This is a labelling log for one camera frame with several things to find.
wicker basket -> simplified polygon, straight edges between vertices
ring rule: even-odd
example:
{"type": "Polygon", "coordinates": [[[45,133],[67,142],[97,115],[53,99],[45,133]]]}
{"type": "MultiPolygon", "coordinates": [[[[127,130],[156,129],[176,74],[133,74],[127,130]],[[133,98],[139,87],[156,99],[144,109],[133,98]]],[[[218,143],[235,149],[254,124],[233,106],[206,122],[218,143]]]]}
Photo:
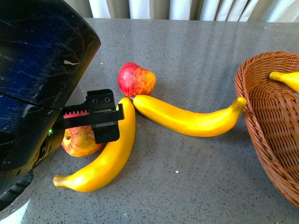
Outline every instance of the wicker basket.
{"type": "Polygon", "coordinates": [[[235,76],[237,96],[258,158],[276,189],[299,208],[299,94],[271,80],[272,71],[299,71],[299,55],[265,52],[245,61],[235,76]]]}

apple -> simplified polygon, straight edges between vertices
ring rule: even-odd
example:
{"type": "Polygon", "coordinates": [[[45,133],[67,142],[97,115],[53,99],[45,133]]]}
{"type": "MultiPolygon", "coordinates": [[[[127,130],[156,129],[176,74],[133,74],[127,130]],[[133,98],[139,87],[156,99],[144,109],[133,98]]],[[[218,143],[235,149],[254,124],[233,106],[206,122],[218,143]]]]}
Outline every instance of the apple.
{"type": "Polygon", "coordinates": [[[118,75],[118,86],[126,97],[150,95],[156,85],[156,75],[133,62],[125,63],[118,75]]]}
{"type": "MultiPolygon", "coordinates": [[[[64,118],[88,115],[88,112],[66,114],[64,118]]],[[[91,125],[72,127],[65,130],[64,139],[61,143],[64,150],[71,156],[88,156],[100,150],[104,143],[96,144],[91,125]]]]}

white curtain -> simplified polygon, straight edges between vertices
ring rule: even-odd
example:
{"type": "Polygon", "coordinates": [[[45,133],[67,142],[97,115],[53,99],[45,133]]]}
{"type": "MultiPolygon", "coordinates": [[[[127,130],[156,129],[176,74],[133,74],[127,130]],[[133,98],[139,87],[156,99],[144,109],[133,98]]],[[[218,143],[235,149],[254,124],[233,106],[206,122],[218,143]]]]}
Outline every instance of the white curtain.
{"type": "Polygon", "coordinates": [[[299,0],[65,0],[83,17],[299,22],[299,0]]]}

banana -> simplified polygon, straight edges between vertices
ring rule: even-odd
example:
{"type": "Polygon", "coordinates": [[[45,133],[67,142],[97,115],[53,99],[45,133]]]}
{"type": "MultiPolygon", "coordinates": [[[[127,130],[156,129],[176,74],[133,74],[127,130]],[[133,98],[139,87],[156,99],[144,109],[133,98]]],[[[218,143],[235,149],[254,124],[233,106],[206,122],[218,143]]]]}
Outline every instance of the banana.
{"type": "Polygon", "coordinates": [[[269,75],[270,79],[280,81],[299,93],[299,72],[282,73],[273,71],[269,75]]]}
{"type": "Polygon", "coordinates": [[[128,97],[120,100],[125,119],[119,121],[120,138],[107,143],[103,152],[93,162],[72,175],[56,175],[57,187],[90,192],[110,183],[127,163],[135,140],[135,108],[128,97]]]}
{"type": "Polygon", "coordinates": [[[131,97],[135,108],[158,124],[181,134],[212,137],[232,129],[247,104],[238,97],[230,107],[212,113],[186,111],[146,95],[131,97]]]}

gray countertop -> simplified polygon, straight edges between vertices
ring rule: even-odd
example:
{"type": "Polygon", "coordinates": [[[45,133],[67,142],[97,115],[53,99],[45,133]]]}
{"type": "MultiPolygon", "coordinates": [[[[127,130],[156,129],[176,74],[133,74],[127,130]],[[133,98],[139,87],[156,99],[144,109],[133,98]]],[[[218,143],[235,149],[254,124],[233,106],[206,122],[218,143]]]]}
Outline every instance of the gray countertop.
{"type": "MultiPolygon", "coordinates": [[[[118,102],[118,72],[132,61],[155,72],[152,96],[191,111],[216,111],[235,99],[235,73],[249,57],[299,53],[299,23],[87,21],[102,46],[68,105],[105,88],[118,102]]],[[[0,224],[299,223],[298,209],[262,168],[242,116],[230,132],[212,138],[185,136],[140,114],[136,125],[129,161],[109,185],[90,193],[55,187],[54,175],[71,174],[99,154],[74,158],[60,147],[0,213],[0,224]]]]}

